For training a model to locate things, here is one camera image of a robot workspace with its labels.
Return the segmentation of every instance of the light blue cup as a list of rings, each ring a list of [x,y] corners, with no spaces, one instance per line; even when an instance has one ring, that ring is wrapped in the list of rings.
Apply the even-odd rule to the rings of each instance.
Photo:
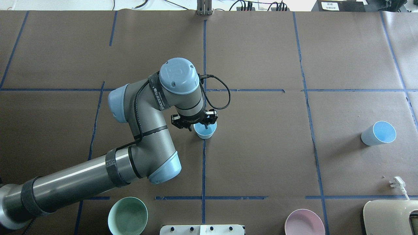
[[[216,126],[217,126],[216,122],[215,124],[209,125],[207,129],[205,128],[205,125],[203,124],[200,124],[200,123],[193,124],[193,128],[196,131],[197,136],[204,140],[209,139],[213,135],[213,133],[216,130]]]
[[[107,217],[107,224],[113,235],[139,235],[145,229],[147,221],[147,207],[136,197],[117,201]]]
[[[368,146],[391,143],[395,139],[395,128],[385,121],[376,122],[362,133],[362,141]]]

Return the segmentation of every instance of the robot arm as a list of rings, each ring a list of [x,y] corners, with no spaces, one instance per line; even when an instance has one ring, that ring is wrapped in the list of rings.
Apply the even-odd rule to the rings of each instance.
[[[171,122],[178,128],[213,124],[216,110],[206,111],[200,77],[183,58],[168,60],[148,79],[127,84],[109,94],[113,116],[128,123],[135,142],[107,154],[22,185],[0,188],[0,231],[13,231],[34,217],[92,197],[136,179],[159,184],[180,173],[181,165],[162,111],[175,106]]]

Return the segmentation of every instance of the white wall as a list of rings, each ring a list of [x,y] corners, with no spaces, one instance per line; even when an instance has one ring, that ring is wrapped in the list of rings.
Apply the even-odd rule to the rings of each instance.
[[[170,0],[189,9],[196,9],[196,0]],[[272,2],[273,0],[253,0],[259,2]],[[143,3],[144,0],[115,0],[115,10],[132,9]],[[229,10],[235,0],[212,0],[212,7]],[[311,11],[316,0],[285,0],[292,11]],[[413,0],[408,0],[406,8],[418,12],[418,6]],[[0,10],[111,10],[113,0],[0,0]],[[266,10],[266,4],[254,4],[256,10]],[[164,0],[149,0],[141,10],[183,10]]]

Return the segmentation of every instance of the white label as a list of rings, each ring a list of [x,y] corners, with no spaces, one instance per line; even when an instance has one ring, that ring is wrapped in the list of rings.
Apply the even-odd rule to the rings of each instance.
[[[322,4],[322,9],[324,10],[339,10],[338,3],[321,2],[321,4]]]

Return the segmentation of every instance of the blue cup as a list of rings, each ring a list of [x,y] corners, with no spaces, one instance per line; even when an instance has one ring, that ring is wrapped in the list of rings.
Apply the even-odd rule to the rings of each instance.
[[[200,123],[193,124],[193,128],[196,131],[196,134],[201,139],[204,139],[204,140],[209,139],[213,135],[213,133],[216,130],[216,126],[217,126],[216,122],[215,124],[211,124],[207,126],[208,127],[207,129],[205,128],[205,125],[203,124],[200,124]]]
[[[395,128],[385,121],[376,122],[362,133],[362,141],[368,146],[391,143],[395,139]]]

